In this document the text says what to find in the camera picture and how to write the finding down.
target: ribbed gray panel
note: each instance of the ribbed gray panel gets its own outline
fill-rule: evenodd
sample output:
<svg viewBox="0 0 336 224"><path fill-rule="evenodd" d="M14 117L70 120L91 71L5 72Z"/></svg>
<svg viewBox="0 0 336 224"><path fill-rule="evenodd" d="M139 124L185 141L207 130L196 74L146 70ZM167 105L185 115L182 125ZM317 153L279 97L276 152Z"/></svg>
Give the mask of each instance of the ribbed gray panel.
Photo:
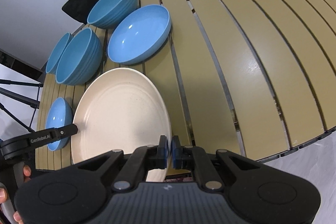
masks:
<svg viewBox="0 0 336 224"><path fill-rule="evenodd" d="M205 193L196 182L140 183L131 193L116 194L87 224L249 224L223 196Z"/></svg>

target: silver bolt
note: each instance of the silver bolt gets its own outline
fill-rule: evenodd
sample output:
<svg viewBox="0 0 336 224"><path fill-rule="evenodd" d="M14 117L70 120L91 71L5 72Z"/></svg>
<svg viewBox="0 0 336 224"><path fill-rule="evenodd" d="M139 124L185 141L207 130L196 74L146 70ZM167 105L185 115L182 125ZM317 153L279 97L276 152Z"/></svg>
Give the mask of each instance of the silver bolt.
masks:
<svg viewBox="0 0 336 224"><path fill-rule="evenodd" d="M222 184L219 181L210 180L205 184L205 187L210 190L218 190L220 187L222 187Z"/></svg>
<svg viewBox="0 0 336 224"><path fill-rule="evenodd" d="M126 180L120 180L113 184L113 187L118 190L126 190L131 187L130 183Z"/></svg>

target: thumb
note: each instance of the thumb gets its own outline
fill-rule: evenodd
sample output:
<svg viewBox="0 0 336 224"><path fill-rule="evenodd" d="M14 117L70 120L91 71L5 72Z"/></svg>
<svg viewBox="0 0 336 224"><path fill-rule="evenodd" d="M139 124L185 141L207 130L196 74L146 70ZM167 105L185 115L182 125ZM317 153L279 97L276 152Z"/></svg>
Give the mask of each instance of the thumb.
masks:
<svg viewBox="0 0 336 224"><path fill-rule="evenodd" d="M7 192L4 188L0 188L0 204L4 203L7 200Z"/></svg>

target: light blue bowl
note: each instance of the light blue bowl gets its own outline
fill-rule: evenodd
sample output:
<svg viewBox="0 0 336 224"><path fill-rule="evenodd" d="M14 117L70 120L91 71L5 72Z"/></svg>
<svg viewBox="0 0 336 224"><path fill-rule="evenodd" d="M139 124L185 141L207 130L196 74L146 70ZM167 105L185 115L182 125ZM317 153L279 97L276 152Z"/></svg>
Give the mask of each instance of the light blue bowl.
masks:
<svg viewBox="0 0 336 224"><path fill-rule="evenodd" d="M138 8L138 0L99 0L91 9L87 23L100 29L110 29Z"/></svg>
<svg viewBox="0 0 336 224"><path fill-rule="evenodd" d="M91 28L81 30L64 50L56 70L56 82L82 85L98 69L102 59L102 46Z"/></svg>
<svg viewBox="0 0 336 224"><path fill-rule="evenodd" d="M60 128L72 123L72 110L68 102L62 97L57 98L48 113L45 128ZM64 138L59 141L48 144L51 151L60 150L66 146L69 138Z"/></svg>
<svg viewBox="0 0 336 224"><path fill-rule="evenodd" d="M52 52L49 56L47 66L46 66L46 69L45 69L46 73L51 73L51 74L56 73L56 69L57 69L59 59L60 59L62 53L64 52L64 49L69 44L69 42L71 41L72 38L73 38L73 36L69 32L67 32L57 42L55 48L52 50Z"/></svg>
<svg viewBox="0 0 336 224"><path fill-rule="evenodd" d="M168 10L147 5L127 16L115 29L108 56L116 63L132 65L152 56L165 42L171 28Z"/></svg>

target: gray floor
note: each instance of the gray floor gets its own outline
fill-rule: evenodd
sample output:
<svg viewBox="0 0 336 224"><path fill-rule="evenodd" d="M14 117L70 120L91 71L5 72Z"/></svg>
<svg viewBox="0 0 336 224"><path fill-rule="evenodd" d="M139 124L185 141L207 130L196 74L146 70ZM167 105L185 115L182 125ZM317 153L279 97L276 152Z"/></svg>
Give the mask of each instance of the gray floor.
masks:
<svg viewBox="0 0 336 224"><path fill-rule="evenodd" d="M313 224L336 222L336 132L297 152L266 163L305 178L320 191L322 203Z"/></svg>

